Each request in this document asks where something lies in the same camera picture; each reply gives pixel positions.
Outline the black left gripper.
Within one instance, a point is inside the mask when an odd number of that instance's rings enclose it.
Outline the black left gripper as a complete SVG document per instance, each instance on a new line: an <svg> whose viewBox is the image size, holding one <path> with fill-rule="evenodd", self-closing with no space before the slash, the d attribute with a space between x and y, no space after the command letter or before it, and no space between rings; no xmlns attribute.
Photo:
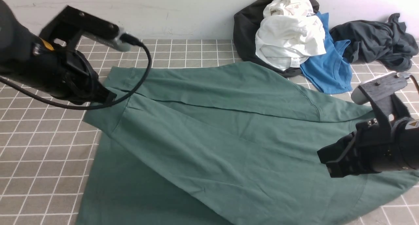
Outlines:
<svg viewBox="0 0 419 225"><path fill-rule="evenodd" d="M49 52L56 58L56 74L49 95L76 105L86 102L108 104L117 95L106 89L85 55L76 49L55 49Z"/></svg>

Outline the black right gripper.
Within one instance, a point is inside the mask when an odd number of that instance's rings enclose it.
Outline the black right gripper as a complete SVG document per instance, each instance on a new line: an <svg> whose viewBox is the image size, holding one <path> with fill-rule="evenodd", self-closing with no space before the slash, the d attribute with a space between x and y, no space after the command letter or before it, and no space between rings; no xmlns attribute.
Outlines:
<svg viewBox="0 0 419 225"><path fill-rule="evenodd" d="M401 120L389 125L358 123L356 131L318 150L320 162L332 178L400 171Z"/></svg>

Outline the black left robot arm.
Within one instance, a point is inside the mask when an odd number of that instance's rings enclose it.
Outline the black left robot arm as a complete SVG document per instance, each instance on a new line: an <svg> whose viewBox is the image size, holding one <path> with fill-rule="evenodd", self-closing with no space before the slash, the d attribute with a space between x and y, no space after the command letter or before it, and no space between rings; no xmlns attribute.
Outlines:
<svg viewBox="0 0 419 225"><path fill-rule="evenodd" d="M76 46L83 35L112 46L120 33L117 25L66 6L35 35L4 1L0 4L2 77L77 105L115 100L116 94L99 82L98 74Z"/></svg>

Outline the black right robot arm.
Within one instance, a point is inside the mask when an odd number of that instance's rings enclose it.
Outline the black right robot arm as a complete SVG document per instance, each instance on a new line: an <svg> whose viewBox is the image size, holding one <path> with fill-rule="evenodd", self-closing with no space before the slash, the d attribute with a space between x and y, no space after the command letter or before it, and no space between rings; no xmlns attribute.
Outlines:
<svg viewBox="0 0 419 225"><path fill-rule="evenodd" d="M317 154L332 178L389 171L418 170L418 120L402 118L380 125L376 119Z"/></svg>

